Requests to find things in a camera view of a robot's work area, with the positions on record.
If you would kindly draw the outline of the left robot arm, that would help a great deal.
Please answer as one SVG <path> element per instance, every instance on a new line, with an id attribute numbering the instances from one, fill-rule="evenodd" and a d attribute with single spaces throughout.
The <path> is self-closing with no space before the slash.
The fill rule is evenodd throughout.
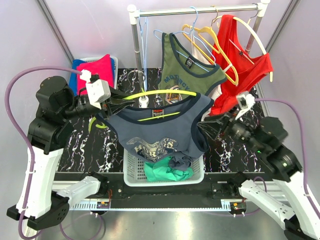
<path id="1" fill-rule="evenodd" d="M 27 226 L 41 231 L 59 225 L 70 207 L 87 197 L 103 198 L 109 193 L 108 178 L 90 172 L 79 182 L 59 191 L 53 191 L 56 168 L 67 141 L 74 130 L 70 119 L 97 114 L 102 119 L 119 113 L 134 104 L 119 90 L 112 89 L 110 97 L 96 108 L 89 103 L 87 95 L 74 96 L 67 81 L 61 76 L 48 77 L 36 92 L 39 106 L 35 119 L 27 133 L 28 167 L 27 179 L 18 203 L 7 210 L 7 216 L 18 221 L 27 220 Z"/>

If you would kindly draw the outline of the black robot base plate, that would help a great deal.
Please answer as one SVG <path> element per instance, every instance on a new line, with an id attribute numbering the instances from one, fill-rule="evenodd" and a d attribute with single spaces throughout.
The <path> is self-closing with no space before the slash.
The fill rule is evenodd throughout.
<path id="1" fill-rule="evenodd" d="M 175 186 L 132 187 L 124 182 L 120 172 L 103 173 L 112 191 L 112 209 L 193 209 L 219 208 L 221 199 L 233 197 L 222 193 L 221 188 L 235 173 L 209 173 L 197 184 Z"/>

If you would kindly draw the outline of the blue-grey tank top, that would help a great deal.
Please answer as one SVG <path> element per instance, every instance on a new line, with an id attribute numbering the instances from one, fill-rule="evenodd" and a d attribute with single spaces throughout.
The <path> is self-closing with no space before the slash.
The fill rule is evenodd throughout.
<path id="1" fill-rule="evenodd" d="M 214 101 L 203 94 L 159 108 L 128 106 L 109 119 L 97 119 L 114 131 L 119 143 L 135 157 L 156 163 L 170 157 L 169 167 L 185 171 L 209 148 L 199 129 Z"/>

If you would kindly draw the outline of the neon green hanger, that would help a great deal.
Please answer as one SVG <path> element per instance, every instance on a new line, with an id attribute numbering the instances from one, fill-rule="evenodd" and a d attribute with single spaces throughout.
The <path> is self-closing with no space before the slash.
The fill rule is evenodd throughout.
<path id="1" fill-rule="evenodd" d="M 144 78 L 145 77 L 145 73 L 143 71 L 140 71 L 140 70 L 132 70 L 130 71 L 128 74 L 127 74 L 127 77 L 129 77 L 129 75 L 132 73 L 132 72 L 137 72 L 137 73 L 141 73 L 142 74 L 142 77 Z M 149 96 L 149 95 L 160 95 L 160 94 L 181 94 L 181 95 L 188 95 L 188 96 L 193 96 L 195 97 L 197 95 L 196 92 L 192 92 L 192 91 L 186 91 L 186 90 L 179 90 L 179 89 L 160 89 L 160 90 L 149 90 L 149 91 L 142 91 L 140 93 L 136 93 L 136 94 L 133 94 L 133 95 L 129 95 L 129 96 L 120 96 L 120 100 L 125 100 L 125 101 L 129 101 L 129 100 L 133 100 L 133 99 L 137 99 L 137 98 L 140 98 L 140 97 L 146 97 L 146 96 Z M 96 121 L 96 117 L 93 117 L 89 124 L 88 124 L 88 131 L 89 133 L 91 132 L 92 130 L 92 125 L 94 124 L 94 122 Z M 95 125 L 97 128 L 100 128 L 100 129 L 105 129 L 107 128 L 106 126 L 102 126 L 102 125 L 98 125 L 96 124 Z"/>

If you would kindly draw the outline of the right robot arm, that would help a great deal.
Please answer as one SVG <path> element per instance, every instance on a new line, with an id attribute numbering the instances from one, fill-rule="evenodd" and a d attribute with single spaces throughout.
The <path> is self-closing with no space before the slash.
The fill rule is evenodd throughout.
<path id="1" fill-rule="evenodd" d="M 287 199 L 285 205 L 260 189 L 243 172 L 237 172 L 227 180 L 222 192 L 232 198 L 253 202 L 269 215 L 283 230 L 288 240 L 318 240 L 320 238 L 319 204 L 311 202 L 311 193 L 306 191 L 304 171 L 296 155 L 283 145 L 288 132 L 276 117 L 263 118 L 257 127 L 225 113 L 206 117 L 198 127 L 208 137 L 231 137 L 244 143 L 262 165 L 264 172 L 281 189 Z"/>

